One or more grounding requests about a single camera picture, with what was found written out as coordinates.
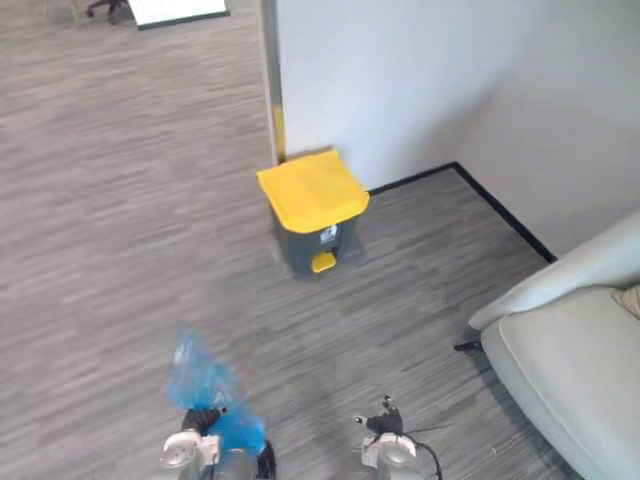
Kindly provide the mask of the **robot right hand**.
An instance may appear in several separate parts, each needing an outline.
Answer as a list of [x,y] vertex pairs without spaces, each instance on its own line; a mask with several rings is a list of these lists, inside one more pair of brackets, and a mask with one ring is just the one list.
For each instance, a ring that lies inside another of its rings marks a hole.
[[382,399],[382,412],[375,416],[364,417],[355,415],[356,424],[363,425],[367,430],[375,435],[391,433],[402,435],[404,433],[404,421],[398,406],[394,403],[393,397],[384,395]]

